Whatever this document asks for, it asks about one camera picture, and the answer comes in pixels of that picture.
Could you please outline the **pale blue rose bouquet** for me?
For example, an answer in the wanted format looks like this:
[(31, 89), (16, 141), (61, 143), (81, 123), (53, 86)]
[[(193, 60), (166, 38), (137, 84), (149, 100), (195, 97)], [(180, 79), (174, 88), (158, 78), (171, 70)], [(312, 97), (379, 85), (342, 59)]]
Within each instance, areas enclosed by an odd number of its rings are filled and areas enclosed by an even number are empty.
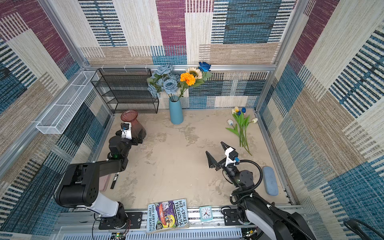
[(173, 74), (174, 66), (159, 66), (151, 77), (147, 78), (148, 91), (152, 98), (158, 99), (160, 93), (164, 92), (168, 95), (171, 102), (177, 102), (179, 97), (177, 92), (180, 88), (180, 76)]

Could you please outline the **blue grey oval pad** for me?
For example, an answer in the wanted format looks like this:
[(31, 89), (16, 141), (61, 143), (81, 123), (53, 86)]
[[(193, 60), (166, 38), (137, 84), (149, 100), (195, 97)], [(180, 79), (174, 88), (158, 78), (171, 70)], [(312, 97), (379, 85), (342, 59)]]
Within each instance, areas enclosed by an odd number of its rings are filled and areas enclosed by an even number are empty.
[(263, 181), (268, 195), (277, 196), (279, 194), (277, 179), (273, 168), (263, 167)]

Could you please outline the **pink pencil case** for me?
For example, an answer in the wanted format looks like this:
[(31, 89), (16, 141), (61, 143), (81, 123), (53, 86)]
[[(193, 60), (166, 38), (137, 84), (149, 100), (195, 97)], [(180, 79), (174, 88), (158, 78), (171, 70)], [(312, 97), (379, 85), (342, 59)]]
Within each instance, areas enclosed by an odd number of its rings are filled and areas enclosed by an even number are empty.
[(99, 178), (99, 191), (104, 192), (107, 187), (110, 180), (111, 175), (102, 176)]

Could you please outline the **tulip bunch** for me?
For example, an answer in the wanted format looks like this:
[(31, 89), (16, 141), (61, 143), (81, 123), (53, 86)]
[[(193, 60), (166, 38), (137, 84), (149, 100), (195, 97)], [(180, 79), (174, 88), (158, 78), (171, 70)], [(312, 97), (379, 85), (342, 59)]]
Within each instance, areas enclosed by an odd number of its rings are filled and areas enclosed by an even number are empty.
[(251, 116), (247, 116), (246, 111), (246, 108), (240, 109), (239, 107), (234, 107), (231, 112), (236, 122), (234, 123), (232, 120), (228, 120), (227, 123), (231, 127), (226, 129), (238, 136), (240, 147), (243, 147), (246, 152), (252, 156), (247, 138), (247, 129), (249, 124), (256, 124), (258, 118), (251, 120)]

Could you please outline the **small mint alarm clock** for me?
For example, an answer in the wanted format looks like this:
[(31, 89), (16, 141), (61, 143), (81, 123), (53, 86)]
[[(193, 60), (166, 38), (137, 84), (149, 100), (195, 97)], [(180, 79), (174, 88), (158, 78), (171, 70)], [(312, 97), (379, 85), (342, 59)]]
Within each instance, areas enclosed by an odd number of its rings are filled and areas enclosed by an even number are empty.
[(201, 222), (208, 222), (213, 220), (213, 213), (211, 206), (203, 206), (199, 208)]

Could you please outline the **cream sunflower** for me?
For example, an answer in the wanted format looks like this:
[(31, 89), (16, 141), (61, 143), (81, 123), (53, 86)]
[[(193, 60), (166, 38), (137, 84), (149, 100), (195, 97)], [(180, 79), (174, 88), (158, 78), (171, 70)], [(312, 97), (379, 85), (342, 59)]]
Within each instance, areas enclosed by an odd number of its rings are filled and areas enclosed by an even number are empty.
[(198, 68), (188, 68), (186, 73), (190, 73), (196, 78), (196, 83), (191, 87), (197, 87), (204, 83), (202, 79), (202, 72)]

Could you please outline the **orange marigold flower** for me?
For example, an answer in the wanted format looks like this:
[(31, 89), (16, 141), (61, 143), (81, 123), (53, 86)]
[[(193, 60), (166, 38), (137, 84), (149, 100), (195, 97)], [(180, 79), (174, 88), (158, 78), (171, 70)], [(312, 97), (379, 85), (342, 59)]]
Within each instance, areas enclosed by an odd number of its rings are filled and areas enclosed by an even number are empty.
[(179, 98), (182, 98), (186, 90), (188, 90), (189, 87), (191, 87), (195, 83), (196, 83), (196, 78), (192, 74), (190, 73), (181, 74), (181, 78), (179, 82), (179, 87), (180, 87)]

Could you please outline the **dark blue rose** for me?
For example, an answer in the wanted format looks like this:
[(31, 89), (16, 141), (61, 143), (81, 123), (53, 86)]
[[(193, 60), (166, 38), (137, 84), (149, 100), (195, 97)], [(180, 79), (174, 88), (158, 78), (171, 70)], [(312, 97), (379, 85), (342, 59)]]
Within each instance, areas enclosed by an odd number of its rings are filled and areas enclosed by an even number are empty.
[(199, 62), (199, 70), (202, 72), (202, 79), (206, 81), (212, 76), (211, 65), (206, 62)]

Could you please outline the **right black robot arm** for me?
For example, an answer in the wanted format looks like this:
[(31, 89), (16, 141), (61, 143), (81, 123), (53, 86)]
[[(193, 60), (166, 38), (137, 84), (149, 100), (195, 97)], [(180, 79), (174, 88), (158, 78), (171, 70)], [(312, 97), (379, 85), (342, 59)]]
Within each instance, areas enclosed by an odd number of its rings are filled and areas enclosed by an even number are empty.
[[(230, 202), (237, 206), (239, 222), (242, 225), (257, 226), (271, 240), (315, 240), (307, 221), (298, 213), (290, 214), (263, 199), (256, 188), (262, 183), (263, 170), (256, 162), (240, 160), (236, 149), (221, 142), (225, 158), (217, 162), (206, 151), (209, 168), (222, 170), (228, 181), (236, 188), (230, 195)], [(254, 182), (251, 171), (239, 171), (239, 164), (252, 164), (259, 170), (259, 179)]]

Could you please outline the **blue ceramic vase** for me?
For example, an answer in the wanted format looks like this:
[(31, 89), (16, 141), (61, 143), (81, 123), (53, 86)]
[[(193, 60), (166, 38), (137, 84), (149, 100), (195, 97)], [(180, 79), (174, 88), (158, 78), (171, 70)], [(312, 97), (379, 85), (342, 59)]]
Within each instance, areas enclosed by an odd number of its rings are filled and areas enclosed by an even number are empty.
[(169, 110), (171, 122), (174, 125), (179, 125), (184, 121), (183, 109), (179, 97), (173, 96), (169, 98)]

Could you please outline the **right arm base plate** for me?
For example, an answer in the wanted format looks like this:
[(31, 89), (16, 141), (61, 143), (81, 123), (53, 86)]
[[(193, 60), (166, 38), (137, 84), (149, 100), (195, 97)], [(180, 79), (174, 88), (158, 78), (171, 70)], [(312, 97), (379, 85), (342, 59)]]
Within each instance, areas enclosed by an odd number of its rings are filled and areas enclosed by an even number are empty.
[(233, 209), (230, 206), (223, 206), (220, 211), (224, 216), (225, 226), (245, 226), (250, 224), (245, 214), (238, 209)]

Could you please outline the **colourful treehouse book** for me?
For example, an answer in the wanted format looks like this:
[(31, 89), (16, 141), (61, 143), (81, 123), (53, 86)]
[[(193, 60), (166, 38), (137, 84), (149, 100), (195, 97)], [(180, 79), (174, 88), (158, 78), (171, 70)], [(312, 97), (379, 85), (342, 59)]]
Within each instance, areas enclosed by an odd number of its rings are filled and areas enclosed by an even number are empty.
[(186, 199), (151, 203), (147, 209), (146, 233), (187, 228), (189, 226)]

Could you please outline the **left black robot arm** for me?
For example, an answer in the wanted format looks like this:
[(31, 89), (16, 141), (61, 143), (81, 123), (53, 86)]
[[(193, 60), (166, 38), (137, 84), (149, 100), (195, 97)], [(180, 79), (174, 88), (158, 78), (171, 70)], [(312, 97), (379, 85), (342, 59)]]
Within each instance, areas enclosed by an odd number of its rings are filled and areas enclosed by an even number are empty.
[(100, 230), (123, 229), (130, 223), (124, 205), (107, 198), (99, 190), (100, 177), (125, 171), (131, 147), (143, 143), (147, 134), (141, 129), (129, 139), (125, 135), (127, 132), (118, 131), (109, 140), (107, 160), (69, 165), (55, 192), (55, 201), (59, 206), (84, 208), (98, 214), (101, 218)]

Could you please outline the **red ribbed glass vase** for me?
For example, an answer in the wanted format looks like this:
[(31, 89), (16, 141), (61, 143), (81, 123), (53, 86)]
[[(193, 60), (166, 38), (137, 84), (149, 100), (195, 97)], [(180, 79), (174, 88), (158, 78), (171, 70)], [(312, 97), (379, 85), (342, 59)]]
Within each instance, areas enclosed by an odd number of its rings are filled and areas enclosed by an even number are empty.
[(144, 130), (144, 138), (147, 135), (146, 130), (144, 127), (139, 123), (138, 119), (138, 112), (135, 110), (127, 110), (121, 115), (122, 122), (130, 122), (132, 123), (132, 134), (136, 136), (141, 129)]

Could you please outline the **black marker pen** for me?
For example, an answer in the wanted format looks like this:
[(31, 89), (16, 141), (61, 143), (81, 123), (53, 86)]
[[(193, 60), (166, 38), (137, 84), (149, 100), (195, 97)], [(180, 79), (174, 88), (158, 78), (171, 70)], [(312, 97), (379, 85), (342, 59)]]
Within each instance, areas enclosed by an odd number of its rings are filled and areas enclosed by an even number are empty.
[(119, 173), (116, 173), (114, 178), (113, 178), (113, 182), (111, 184), (111, 190), (115, 188), (118, 177), (119, 177)]

